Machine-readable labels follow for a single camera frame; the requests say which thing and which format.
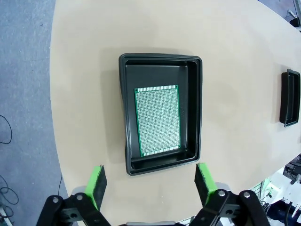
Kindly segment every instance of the small black tray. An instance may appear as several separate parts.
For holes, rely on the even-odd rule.
[[[200,158],[202,60],[198,56],[129,53],[119,57],[119,79],[126,124],[126,169],[129,175],[162,170]],[[134,89],[177,84],[181,146],[141,157]]]
[[[280,122],[284,127],[294,125],[299,120],[300,73],[287,69],[281,75]]]

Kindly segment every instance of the floor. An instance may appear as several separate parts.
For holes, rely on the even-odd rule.
[[[292,0],[261,2],[287,21],[293,18],[287,14],[288,9],[295,13]],[[12,208],[15,225],[36,224],[46,198],[58,193],[61,178],[49,93],[54,6],[55,0],[0,0],[0,115],[13,133],[10,144],[0,144],[0,175],[19,197],[11,205],[0,195],[0,203]],[[9,126],[0,117],[0,141],[9,139]],[[17,201],[11,191],[6,195]],[[67,197],[63,182],[60,195]]]

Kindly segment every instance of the green perforated circuit board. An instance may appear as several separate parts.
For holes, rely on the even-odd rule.
[[[178,149],[178,86],[136,88],[135,103],[141,156]]]

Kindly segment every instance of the silver bolt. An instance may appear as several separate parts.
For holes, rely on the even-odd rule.
[[[244,197],[245,198],[249,198],[250,197],[250,194],[248,192],[244,192]]]
[[[52,201],[53,201],[54,203],[57,203],[57,202],[58,202],[58,198],[54,197]]]
[[[79,194],[78,196],[76,196],[77,200],[82,200],[83,196],[81,194]]]
[[[225,194],[226,194],[226,193],[225,193],[224,191],[219,191],[219,192],[218,192],[218,195],[221,196],[221,197],[225,196]]]

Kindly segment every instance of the beige table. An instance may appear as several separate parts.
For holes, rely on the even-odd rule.
[[[301,72],[301,34],[256,0],[57,0],[50,54],[57,152],[68,194],[93,166],[108,179],[112,225],[198,212],[195,164],[131,177],[118,57],[152,52],[203,60],[201,160],[215,181],[248,189],[301,152],[301,123],[278,122],[280,75]]]

